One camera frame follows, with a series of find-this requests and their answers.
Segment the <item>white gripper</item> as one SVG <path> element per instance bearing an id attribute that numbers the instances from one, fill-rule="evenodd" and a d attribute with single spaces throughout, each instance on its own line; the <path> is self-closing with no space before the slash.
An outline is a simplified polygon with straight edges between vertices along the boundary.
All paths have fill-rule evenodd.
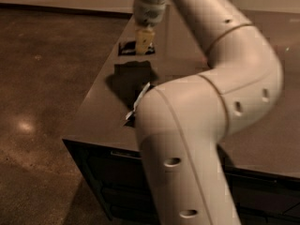
<path id="1" fill-rule="evenodd" d="M 133 5 L 133 15 L 135 23 L 143 28 L 136 30 L 135 51 L 136 54 L 146 54 L 152 44 L 155 31 L 152 27 L 156 26 L 163 19 L 165 4 L 148 4 L 142 0 L 135 0 Z"/>

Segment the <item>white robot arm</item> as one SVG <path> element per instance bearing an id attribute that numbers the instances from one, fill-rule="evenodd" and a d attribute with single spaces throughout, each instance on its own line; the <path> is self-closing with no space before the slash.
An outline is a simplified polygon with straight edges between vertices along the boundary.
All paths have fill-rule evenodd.
<path id="1" fill-rule="evenodd" d="M 160 225 L 241 225 L 218 158 L 224 137 L 264 117 L 282 91 L 269 42 L 229 0 L 173 0 L 209 70 L 144 95 L 135 128 Z M 134 0 L 134 18 L 159 23 L 165 0 Z"/>

